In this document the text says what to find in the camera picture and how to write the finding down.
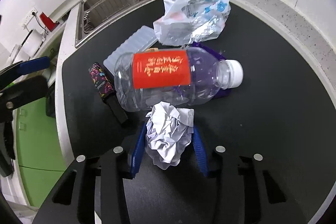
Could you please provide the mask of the black colourful patterned tube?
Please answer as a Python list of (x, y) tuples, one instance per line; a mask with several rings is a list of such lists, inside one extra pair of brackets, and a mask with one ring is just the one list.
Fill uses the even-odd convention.
[(114, 86), (99, 63), (89, 68), (89, 73), (100, 98), (106, 104), (120, 123), (127, 121), (127, 115), (120, 106)]

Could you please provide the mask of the clear ribbed plastic lid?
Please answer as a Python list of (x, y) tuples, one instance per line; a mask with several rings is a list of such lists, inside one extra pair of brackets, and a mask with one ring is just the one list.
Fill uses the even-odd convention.
[(124, 53), (137, 53), (149, 49), (157, 42), (154, 29), (142, 26), (118, 48), (116, 48), (104, 61), (103, 65), (114, 76), (114, 69), (118, 58)]

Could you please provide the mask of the red kettle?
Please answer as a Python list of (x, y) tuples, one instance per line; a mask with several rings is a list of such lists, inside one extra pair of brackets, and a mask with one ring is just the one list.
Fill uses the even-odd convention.
[(45, 27), (52, 32), (58, 25), (58, 22), (54, 22), (52, 19), (50, 19), (44, 12), (42, 12), (39, 15), (42, 23), (45, 25)]

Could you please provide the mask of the white plastic bag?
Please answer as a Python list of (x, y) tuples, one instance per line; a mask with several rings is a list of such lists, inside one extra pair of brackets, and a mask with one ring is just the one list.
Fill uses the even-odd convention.
[(165, 13), (153, 22), (158, 41), (184, 46), (216, 39), (231, 11), (230, 0), (163, 0)]

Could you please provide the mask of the clear bottle red label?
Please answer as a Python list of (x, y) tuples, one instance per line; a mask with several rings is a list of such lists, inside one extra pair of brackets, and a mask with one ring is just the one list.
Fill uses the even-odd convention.
[[(220, 61), (219, 82), (222, 88), (236, 88), (242, 81), (243, 67), (238, 61)], [(189, 105), (174, 88), (190, 83), (190, 65), (185, 49), (124, 53), (115, 65), (117, 99), (128, 112), (149, 110), (161, 101), (174, 106)]]

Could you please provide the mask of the purple drawstring pouch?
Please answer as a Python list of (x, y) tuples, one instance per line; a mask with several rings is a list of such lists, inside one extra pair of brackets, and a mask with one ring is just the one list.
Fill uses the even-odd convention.
[(191, 83), (178, 86), (174, 90), (189, 105), (200, 105), (213, 98), (230, 95), (231, 89), (222, 88), (219, 82), (220, 60), (202, 47), (190, 46), (185, 48), (189, 65)]

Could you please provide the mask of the white paper ball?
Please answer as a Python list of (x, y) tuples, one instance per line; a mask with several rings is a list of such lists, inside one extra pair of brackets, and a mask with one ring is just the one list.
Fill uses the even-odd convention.
[(153, 164), (162, 170), (178, 165), (181, 154), (192, 141), (194, 110), (161, 101), (146, 116), (149, 120), (145, 151)]

